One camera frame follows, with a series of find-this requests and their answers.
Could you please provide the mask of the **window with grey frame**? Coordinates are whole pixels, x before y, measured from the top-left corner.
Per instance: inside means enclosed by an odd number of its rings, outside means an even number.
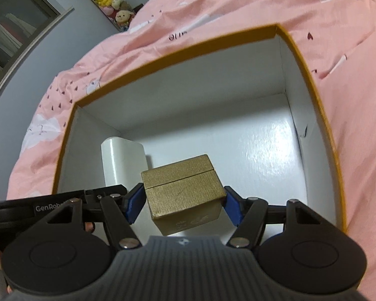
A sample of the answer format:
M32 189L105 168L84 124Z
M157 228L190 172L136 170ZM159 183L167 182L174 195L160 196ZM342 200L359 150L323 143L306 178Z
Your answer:
M0 0L0 95L31 51L72 10L54 0Z

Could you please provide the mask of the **white rectangular box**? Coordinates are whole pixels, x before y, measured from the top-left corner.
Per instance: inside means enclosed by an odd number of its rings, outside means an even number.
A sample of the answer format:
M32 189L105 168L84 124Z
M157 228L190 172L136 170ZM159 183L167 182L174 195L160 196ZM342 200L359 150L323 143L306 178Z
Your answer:
M101 144L102 166L106 186L123 185L130 191L142 181L148 170L144 147L121 137L109 137Z

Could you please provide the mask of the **small gold gift box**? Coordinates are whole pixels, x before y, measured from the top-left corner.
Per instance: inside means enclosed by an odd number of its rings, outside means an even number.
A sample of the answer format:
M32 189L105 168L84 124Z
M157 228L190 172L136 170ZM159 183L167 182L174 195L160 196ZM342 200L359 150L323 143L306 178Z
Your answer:
M219 218L226 192L208 155L141 173L151 218L172 235Z

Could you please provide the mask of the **orange cardboard storage box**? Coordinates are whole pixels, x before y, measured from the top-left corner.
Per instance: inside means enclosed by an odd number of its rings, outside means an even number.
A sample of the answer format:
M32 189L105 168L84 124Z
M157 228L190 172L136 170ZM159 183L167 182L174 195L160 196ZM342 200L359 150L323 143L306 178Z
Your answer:
M144 147L149 168L206 154L243 197L297 199L346 226L338 155L312 76L278 24L207 39L129 71L71 109L53 191L105 186L101 145Z

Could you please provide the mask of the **pink cloud-print bedspread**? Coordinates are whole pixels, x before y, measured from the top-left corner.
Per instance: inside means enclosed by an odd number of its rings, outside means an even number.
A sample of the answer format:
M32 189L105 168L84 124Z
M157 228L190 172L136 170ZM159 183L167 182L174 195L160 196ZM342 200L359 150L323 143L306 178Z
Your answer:
M52 192L73 105L123 74L201 41L281 25L302 54L335 144L346 227L367 255L360 292L376 300L376 0L149 0L130 28L59 73L36 108L53 138L24 142L8 199Z

